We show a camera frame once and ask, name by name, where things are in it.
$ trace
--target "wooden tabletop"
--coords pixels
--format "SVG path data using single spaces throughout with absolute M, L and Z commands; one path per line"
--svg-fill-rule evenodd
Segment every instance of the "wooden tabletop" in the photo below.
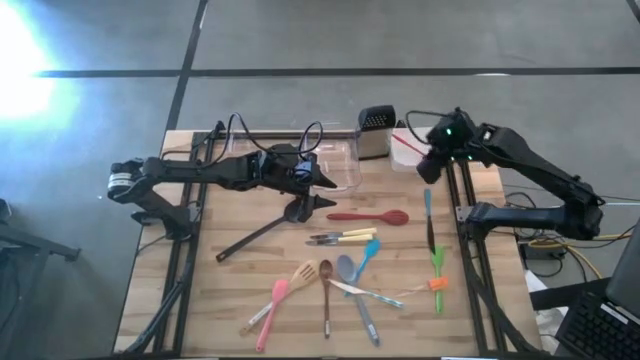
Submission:
M 163 149 L 188 150 L 192 134 L 192 131 L 168 132 Z M 172 158 L 181 159 L 181 155 Z M 360 171 L 362 183 L 350 196 L 334 199 L 337 206 L 316 210 L 304 224 L 279 225 L 220 264 L 216 262 L 216 254 L 281 216 L 284 206 L 292 198 L 263 188 L 241 193 L 216 185 L 208 186 L 183 356 L 260 356 L 255 352 L 255 346 L 262 322 L 245 337 L 241 337 L 238 331 L 271 300 L 271 288 L 276 280 L 289 279 L 296 268 L 309 259 L 328 259 L 335 265 L 341 254 L 350 255 L 357 263 L 363 258 L 363 246 L 305 245 L 304 241 L 312 234 L 378 228 L 382 245 L 362 274 L 359 286 L 363 289 L 393 297 L 403 289 L 424 284 L 433 278 L 434 269 L 425 235 L 423 196 L 426 188 L 432 191 L 436 243 L 446 249 L 443 275 L 448 276 L 449 287 L 444 292 L 444 313 L 435 312 L 434 294 L 430 292 L 401 298 L 405 303 L 404 309 L 364 298 L 381 339 L 381 346 L 376 348 L 363 328 L 353 298 L 345 298 L 341 291 L 331 288 L 331 337 L 325 340 L 323 289 L 321 282 L 317 281 L 292 294 L 278 307 L 262 356 L 477 355 L 444 175 L 436 184 L 427 185 L 415 173 L 393 172 L 389 159 L 361 162 Z M 471 164 L 471 173 L 478 201 L 496 205 L 504 203 L 502 184 L 495 167 L 485 169 L 474 163 Z M 160 184 L 155 190 L 178 204 L 182 185 Z M 409 223 L 394 227 L 373 220 L 337 222 L 325 217 L 332 212 L 376 214 L 390 209 L 407 212 Z M 145 228 L 140 246 L 163 232 L 160 226 Z M 170 248 L 169 241 L 161 241 L 137 257 L 115 350 L 123 350 L 131 344 L 158 309 Z M 492 234 L 487 238 L 487 248 L 500 305 L 523 335 L 539 346 L 540 337 L 513 237 Z M 491 340 L 486 311 L 484 319 Z M 167 332 L 169 344 L 173 331 L 170 325 Z

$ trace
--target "red silicone spoon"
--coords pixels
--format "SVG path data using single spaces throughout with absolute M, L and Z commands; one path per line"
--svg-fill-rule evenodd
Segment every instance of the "red silicone spoon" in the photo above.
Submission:
M 271 302 L 273 305 L 271 306 L 271 310 L 269 310 L 269 315 L 267 316 L 267 320 L 264 322 L 264 326 L 262 326 L 260 336 L 258 336 L 258 342 L 256 343 L 257 352 L 264 351 L 264 344 L 267 342 L 267 336 L 269 335 L 269 328 L 271 327 L 273 314 L 276 312 L 278 304 L 287 296 L 288 288 L 288 280 L 278 280 L 275 285 L 273 285 L 273 290 L 271 291 Z
M 361 220 L 361 219 L 375 219 L 382 220 L 389 225 L 404 225 L 409 222 L 409 215 L 402 210 L 389 210 L 380 215 L 365 215 L 365 214 L 345 214 L 334 213 L 327 215 L 329 220 Z

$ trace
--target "pink silicone spatula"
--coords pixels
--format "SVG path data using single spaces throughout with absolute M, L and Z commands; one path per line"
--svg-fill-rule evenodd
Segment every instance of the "pink silicone spatula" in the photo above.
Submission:
M 273 306 L 271 306 L 271 310 L 269 310 L 269 315 L 267 315 L 267 320 L 264 322 L 262 326 L 262 331 L 260 332 L 260 336 L 258 336 L 258 342 L 256 343 L 256 351 L 263 352 L 264 344 L 267 342 L 267 336 L 269 335 L 269 328 L 271 327 L 271 321 L 273 320 L 273 314 L 276 312 L 276 307 L 278 304 L 287 296 L 287 289 L 289 288 L 288 280 L 278 280 L 273 285 L 273 290 L 271 291 L 271 302 Z

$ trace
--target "green utensil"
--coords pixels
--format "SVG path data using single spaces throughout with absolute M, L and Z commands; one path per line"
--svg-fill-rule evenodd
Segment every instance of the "green utensil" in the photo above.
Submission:
M 440 245 L 436 245 L 436 251 L 431 254 L 431 262 L 436 269 L 436 277 L 440 277 L 440 273 L 442 271 L 442 264 L 444 263 L 444 247 Z M 436 291 L 436 312 L 438 314 L 442 314 L 443 311 L 443 300 L 442 300 L 442 290 Z

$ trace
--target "concrete floor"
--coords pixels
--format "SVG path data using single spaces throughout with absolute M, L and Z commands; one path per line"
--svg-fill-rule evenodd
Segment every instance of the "concrete floor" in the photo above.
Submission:
M 13 204 L 14 225 L 82 248 L 78 262 L 47 266 L 15 358 L 110 352 L 140 228 L 129 219 L 133 207 L 106 199 L 109 166 L 158 153 L 178 83 L 20 74 L 180 69 L 197 6 L 0 2 L 0 27 L 7 27 L 0 72 L 10 80 L 0 84 L 0 197 Z M 624 0 L 213 0 L 193 68 L 637 66 L 638 38 L 640 24 Z M 513 127 L 598 193 L 639 198 L 639 93 L 638 75 L 195 78 L 177 128 L 208 129 L 232 111 L 266 129 L 312 120 L 351 126 L 360 109 L 382 103 L 400 114 L 460 105 L 478 122 Z M 533 185 L 510 170 L 502 175 L 505 185 Z M 526 192 L 539 205 L 558 203 Z M 608 206 L 603 233 L 639 216 L 640 207 Z M 623 245 L 585 253 L 609 275 Z M 572 259 L 565 263 L 547 284 L 581 281 Z M 530 265 L 539 272 L 557 266 Z

